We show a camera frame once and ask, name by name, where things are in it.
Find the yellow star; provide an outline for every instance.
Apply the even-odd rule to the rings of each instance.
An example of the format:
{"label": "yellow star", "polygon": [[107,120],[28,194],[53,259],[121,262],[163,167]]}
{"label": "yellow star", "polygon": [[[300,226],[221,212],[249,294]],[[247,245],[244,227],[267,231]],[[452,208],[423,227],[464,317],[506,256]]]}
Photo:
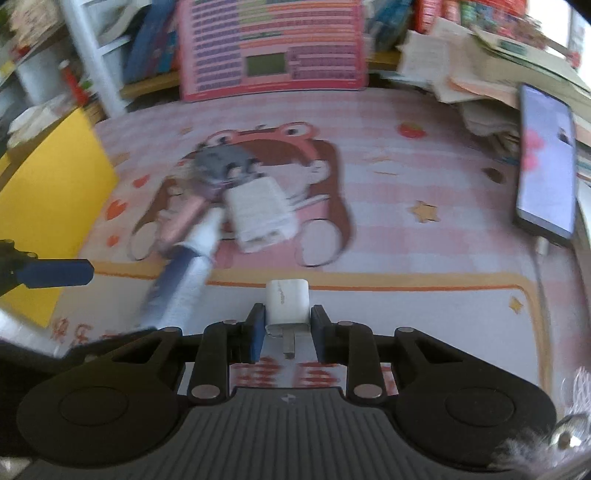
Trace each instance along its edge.
{"label": "yellow star", "polygon": [[417,204],[410,211],[417,216],[417,220],[421,223],[439,221],[437,207],[435,205],[428,205],[425,202],[417,201]]}
{"label": "yellow star", "polygon": [[523,304],[515,297],[511,297],[511,301],[509,302],[509,308],[513,310],[517,315],[519,315],[521,313],[521,309],[523,308]]}

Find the pink calculator board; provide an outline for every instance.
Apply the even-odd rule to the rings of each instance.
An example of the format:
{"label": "pink calculator board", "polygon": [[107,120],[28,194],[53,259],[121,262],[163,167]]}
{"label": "pink calculator board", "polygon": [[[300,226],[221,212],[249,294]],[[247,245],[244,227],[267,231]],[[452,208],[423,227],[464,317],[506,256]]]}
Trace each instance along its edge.
{"label": "pink calculator board", "polygon": [[361,0],[180,0],[187,101],[366,85]]}

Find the white cable connector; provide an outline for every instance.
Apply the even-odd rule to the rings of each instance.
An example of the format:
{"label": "white cable connector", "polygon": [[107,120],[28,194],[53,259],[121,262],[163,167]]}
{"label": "white cable connector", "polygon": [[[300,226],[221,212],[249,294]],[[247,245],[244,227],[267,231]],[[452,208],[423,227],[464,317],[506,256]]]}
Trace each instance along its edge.
{"label": "white cable connector", "polygon": [[266,287],[267,333],[283,338],[283,354],[296,356],[296,333],[310,328],[310,293],[308,282],[302,279],[271,280]]}
{"label": "white cable connector", "polygon": [[543,237],[543,236],[539,236],[538,238],[535,239],[535,252],[538,255],[541,255],[542,257],[545,257],[546,255],[548,255],[548,249],[550,247],[550,242],[548,242],[548,239]]}

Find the metal prong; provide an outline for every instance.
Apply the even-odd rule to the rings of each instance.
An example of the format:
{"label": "metal prong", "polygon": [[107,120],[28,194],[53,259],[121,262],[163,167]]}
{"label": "metal prong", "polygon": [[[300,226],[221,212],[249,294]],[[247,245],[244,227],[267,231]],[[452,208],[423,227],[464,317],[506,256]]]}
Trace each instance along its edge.
{"label": "metal prong", "polygon": [[296,336],[292,329],[283,330],[283,355],[288,360],[296,357]]}

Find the screw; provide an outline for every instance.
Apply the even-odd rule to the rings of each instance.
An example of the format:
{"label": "screw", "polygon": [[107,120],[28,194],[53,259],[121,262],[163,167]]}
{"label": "screw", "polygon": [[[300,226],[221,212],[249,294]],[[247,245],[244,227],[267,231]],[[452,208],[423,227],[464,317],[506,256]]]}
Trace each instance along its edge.
{"label": "screw", "polygon": [[201,400],[212,400],[220,394],[220,389],[215,385],[203,384],[193,387],[191,395]]}
{"label": "screw", "polygon": [[373,383],[362,383],[353,389],[355,396],[359,398],[378,398],[382,395],[382,388]]}

